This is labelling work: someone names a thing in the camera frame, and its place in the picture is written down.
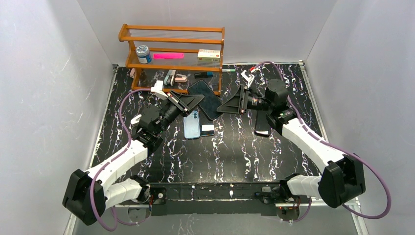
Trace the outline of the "light blue phone case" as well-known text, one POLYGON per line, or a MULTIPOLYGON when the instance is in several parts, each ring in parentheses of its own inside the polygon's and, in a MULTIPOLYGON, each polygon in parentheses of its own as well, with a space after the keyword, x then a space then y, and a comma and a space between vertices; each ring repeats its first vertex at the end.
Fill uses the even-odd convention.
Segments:
POLYGON ((200 135, 199 113, 194 110, 184 117, 184 137, 190 140, 198 139, 200 135))

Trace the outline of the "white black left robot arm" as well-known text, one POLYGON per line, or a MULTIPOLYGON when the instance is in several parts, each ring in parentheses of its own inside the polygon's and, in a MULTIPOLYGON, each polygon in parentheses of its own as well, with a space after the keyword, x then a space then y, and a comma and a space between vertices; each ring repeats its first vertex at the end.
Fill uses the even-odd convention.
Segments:
POLYGON ((127 131, 127 144, 100 164, 83 171, 75 170, 63 197, 62 205, 85 225, 95 222, 106 230, 101 216, 125 201, 134 200, 151 204, 150 183, 140 177, 131 176, 121 183, 116 181, 136 164, 144 161, 162 144, 162 133, 178 116, 187 117, 205 98, 202 94, 161 93, 164 105, 150 105, 131 120, 129 129, 121 118, 122 127, 127 131))

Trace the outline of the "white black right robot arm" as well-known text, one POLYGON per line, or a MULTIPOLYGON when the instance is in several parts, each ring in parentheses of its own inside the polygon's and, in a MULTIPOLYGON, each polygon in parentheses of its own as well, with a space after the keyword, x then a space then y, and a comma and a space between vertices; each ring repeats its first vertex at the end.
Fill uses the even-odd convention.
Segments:
POLYGON ((264 95, 246 86, 217 108, 220 113, 241 115, 247 110, 264 111, 269 126, 295 144, 321 172, 321 176, 293 174, 280 181, 278 195, 322 199, 337 208, 366 191, 363 164, 350 154, 330 147, 310 130, 294 107, 284 82, 272 79, 264 95))

